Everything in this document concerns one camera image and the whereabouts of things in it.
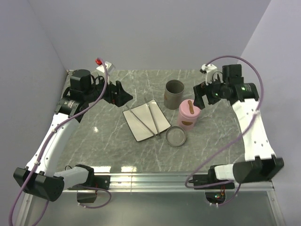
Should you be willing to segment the pink lid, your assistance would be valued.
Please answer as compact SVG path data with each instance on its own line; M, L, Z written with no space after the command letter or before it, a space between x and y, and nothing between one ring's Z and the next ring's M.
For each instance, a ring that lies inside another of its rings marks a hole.
M179 113L187 119L195 119L200 116L201 109L194 105L193 99L185 99L179 105Z

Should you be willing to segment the grey lid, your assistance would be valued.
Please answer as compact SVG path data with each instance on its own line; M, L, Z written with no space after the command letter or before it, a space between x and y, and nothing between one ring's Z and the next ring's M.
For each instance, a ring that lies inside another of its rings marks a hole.
M183 128L172 126L166 131L166 141L173 147L182 146L186 141L186 132Z

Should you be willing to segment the metal tongs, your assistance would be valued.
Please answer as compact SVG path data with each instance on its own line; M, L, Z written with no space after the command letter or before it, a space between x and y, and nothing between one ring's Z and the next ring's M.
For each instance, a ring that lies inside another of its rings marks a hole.
M160 136L148 102L141 107L138 106L138 111L135 110L137 107L132 109L126 105L126 108L127 110L124 112L127 114L124 114L124 117L137 142Z

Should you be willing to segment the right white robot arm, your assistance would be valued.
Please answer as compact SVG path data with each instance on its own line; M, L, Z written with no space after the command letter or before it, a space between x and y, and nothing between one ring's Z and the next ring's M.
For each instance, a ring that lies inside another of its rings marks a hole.
M197 182L194 174L191 182L194 189L217 189L222 185L270 181L283 167L284 160L277 157L268 140L261 118L262 99L254 83L246 83L240 64L224 65L222 71L213 64L204 64L200 72L206 80L194 86L194 106L204 109L203 97L214 105L222 99L229 101L242 134L237 140L244 142L245 159L233 164L211 166L205 181Z

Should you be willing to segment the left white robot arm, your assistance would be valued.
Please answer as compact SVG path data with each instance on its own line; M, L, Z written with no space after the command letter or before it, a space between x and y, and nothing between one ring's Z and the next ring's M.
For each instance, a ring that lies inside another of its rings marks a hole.
M78 164L72 169L56 172L58 160L84 113L97 100L105 100L117 107L125 105L133 96L124 91L120 81L113 84L109 74L114 66L108 62L96 68L97 77L89 70L72 72L70 86L57 103L51 126L33 158L24 168L16 168L13 177L23 192L50 202L62 191L77 185L90 189L95 185L92 167Z

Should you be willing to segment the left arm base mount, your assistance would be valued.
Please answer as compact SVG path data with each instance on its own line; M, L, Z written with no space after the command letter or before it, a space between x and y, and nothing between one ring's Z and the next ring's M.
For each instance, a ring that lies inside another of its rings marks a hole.
M76 191L78 205L86 209L98 209L108 205L112 199L112 194L109 191L111 177L109 175L95 176L90 185L75 185L68 188L67 191ZM95 204L98 198L102 198L101 193L104 193L108 199L98 206Z

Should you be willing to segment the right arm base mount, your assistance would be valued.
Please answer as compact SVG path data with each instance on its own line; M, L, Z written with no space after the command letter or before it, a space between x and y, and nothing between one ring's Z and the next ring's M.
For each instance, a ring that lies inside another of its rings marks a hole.
M218 206L226 201L226 190L235 189L234 182L228 180L219 180L213 174L195 174L192 179L188 181L188 185L194 187L202 186L206 190L205 198L210 205Z

